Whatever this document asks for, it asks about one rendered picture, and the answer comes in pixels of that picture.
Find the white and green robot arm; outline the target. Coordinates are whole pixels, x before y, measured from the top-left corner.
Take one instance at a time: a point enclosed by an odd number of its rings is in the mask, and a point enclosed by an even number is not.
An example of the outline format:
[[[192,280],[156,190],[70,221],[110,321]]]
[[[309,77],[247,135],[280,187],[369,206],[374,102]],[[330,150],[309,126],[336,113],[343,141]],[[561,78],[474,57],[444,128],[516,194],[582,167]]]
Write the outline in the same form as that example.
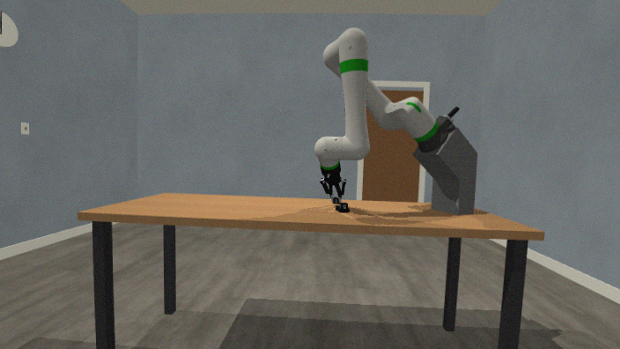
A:
[[[344,31],[325,48],[323,61],[342,80],[345,105],[345,136],[322,137],[314,147],[321,173],[327,178],[340,174],[340,160],[362,160],[370,152],[366,108],[382,129],[405,129],[421,152],[438,149],[455,129],[451,117],[458,107],[435,120],[418,98],[392,103],[379,90],[367,77],[368,39],[362,30]]]

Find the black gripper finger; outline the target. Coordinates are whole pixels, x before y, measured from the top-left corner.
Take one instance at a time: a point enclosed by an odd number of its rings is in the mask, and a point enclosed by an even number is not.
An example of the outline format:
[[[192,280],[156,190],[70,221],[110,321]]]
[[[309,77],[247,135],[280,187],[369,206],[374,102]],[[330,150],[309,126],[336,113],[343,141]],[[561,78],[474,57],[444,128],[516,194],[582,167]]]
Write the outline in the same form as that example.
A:
[[[336,187],[336,191],[337,191],[337,194],[338,194],[339,204],[342,202],[342,195],[344,194],[344,188],[345,188],[345,184],[346,184],[346,179],[344,179],[344,180],[341,179],[341,183],[342,183],[342,191],[340,189],[339,184],[337,185],[336,182],[334,182],[335,187]]]
[[[333,203],[333,200],[334,200],[334,193],[333,193],[333,189],[332,189],[331,182],[328,182],[328,185],[327,185],[327,183],[324,181],[324,179],[323,179],[323,178],[321,178],[320,183],[322,184],[322,186],[323,186],[323,188],[324,188],[324,190],[325,190],[326,194],[330,194],[330,198],[331,198],[332,203]],[[329,186],[329,189],[328,189],[328,186]]]

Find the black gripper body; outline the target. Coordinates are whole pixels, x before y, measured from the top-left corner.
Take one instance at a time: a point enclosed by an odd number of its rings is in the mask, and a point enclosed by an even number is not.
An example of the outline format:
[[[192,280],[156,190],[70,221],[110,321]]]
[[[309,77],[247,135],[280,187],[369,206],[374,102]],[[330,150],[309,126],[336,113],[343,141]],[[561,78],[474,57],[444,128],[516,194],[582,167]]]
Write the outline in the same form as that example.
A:
[[[326,183],[331,182],[331,185],[335,185],[335,184],[334,184],[334,182],[336,182],[336,184],[338,185],[338,184],[341,182],[341,179],[342,179],[342,178],[340,177],[340,174],[339,174],[339,175],[337,175],[337,176],[335,176],[335,177],[331,177],[331,178],[327,178],[326,176],[324,176],[324,177],[325,177],[325,178],[324,178],[324,181],[325,181]]]

